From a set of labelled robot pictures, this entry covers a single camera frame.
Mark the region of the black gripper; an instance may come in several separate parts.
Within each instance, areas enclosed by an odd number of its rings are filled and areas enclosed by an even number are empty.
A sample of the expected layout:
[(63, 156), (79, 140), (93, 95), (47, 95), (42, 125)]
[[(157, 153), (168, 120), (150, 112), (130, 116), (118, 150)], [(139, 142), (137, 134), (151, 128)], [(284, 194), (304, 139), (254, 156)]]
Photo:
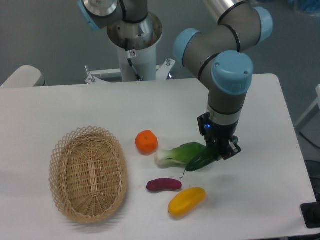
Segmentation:
[(216, 158), (218, 156), (218, 149), (223, 160), (230, 159), (239, 154), (242, 149), (237, 141), (232, 141), (239, 121), (237, 120), (233, 124), (221, 125), (214, 123), (210, 119), (210, 116), (211, 114), (206, 112), (197, 118), (199, 132), (204, 136), (206, 142), (206, 157)]

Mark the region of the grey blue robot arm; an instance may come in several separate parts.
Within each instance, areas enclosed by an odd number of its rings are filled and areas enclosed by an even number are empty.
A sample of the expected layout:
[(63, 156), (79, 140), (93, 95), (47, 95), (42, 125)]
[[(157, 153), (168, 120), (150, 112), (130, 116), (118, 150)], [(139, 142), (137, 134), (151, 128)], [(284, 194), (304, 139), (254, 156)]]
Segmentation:
[[(218, 159), (241, 151), (232, 141), (247, 92), (253, 62), (244, 50), (267, 39), (273, 31), (270, 13), (243, 0), (207, 0), (217, 22), (210, 33), (189, 28), (174, 41), (173, 54), (207, 89), (206, 113), (197, 121), (206, 146)], [(117, 49), (124, 82), (154, 81), (156, 45), (163, 28), (145, 0), (80, 0), (77, 3), (93, 31), (107, 30)]]

